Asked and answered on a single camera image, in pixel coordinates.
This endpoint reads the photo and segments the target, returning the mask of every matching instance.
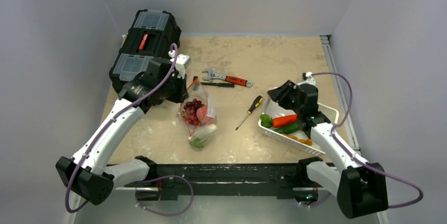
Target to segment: basket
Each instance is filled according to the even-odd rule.
[[[318,103],[318,105],[319,105],[319,108],[318,108],[319,111],[321,111],[324,115],[326,115],[327,118],[330,119],[330,121],[332,123],[337,123],[339,114],[336,109],[328,107],[328,106],[320,104],[320,103]],[[281,108],[277,103],[271,102],[270,98],[267,99],[266,106],[264,108],[263,113],[266,113],[267,115],[269,115],[272,118],[295,114],[293,111],[285,110],[285,109]],[[321,150],[320,146],[318,146],[315,143],[312,146],[308,146],[306,144],[302,144],[301,142],[293,140],[287,136],[279,134],[269,128],[265,128],[265,127],[261,126],[261,119],[259,119],[259,121],[258,121],[258,126],[259,126],[260,133],[265,134],[266,136],[269,136],[269,137],[271,137],[275,140],[278,140],[282,143],[285,143],[291,147],[303,150],[307,153],[310,153],[310,154],[313,154],[316,156],[325,154],[325,152]],[[303,131],[297,131],[290,135],[294,135],[294,136],[298,137],[299,139],[307,139],[307,136]]]

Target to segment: hole in wrench handle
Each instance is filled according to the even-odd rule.
[[[227,76],[227,78],[225,78],[225,81],[229,82],[229,83],[234,83],[237,85],[241,85],[241,86],[246,86],[246,87],[252,87],[253,83],[250,81],[247,81],[245,79],[242,78],[238,78],[235,76]]]

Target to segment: wooden tabletop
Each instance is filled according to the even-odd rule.
[[[267,97],[269,88],[287,80],[301,81],[302,72],[329,71],[319,37],[183,37],[180,53],[190,55],[188,84],[192,76],[202,78],[202,70],[238,76],[253,87],[206,86],[216,108],[217,133],[203,150],[188,143],[188,133],[176,118],[179,104],[164,101],[152,107],[129,131],[109,163],[124,163],[138,155],[156,163],[278,163],[297,162],[312,157],[258,132],[264,103],[235,131],[258,95]],[[330,76],[316,78],[319,102],[339,110]],[[117,94],[110,88],[103,119],[113,107]],[[338,130],[347,140],[345,128]]]

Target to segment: red pepper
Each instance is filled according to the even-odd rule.
[[[272,126],[274,128],[280,128],[281,126],[285,126],[287,124],[293,123],[298,119],[297,114],[283,116],[283,117],[277,117],[272,120]]]

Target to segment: plastic bag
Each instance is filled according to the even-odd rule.
[[[203,149],[217,131],[216,110],[198,79],[189,85],[187,91],[189,98],[180,104],[177,118],[188,130],[189,144],[196,149]]]

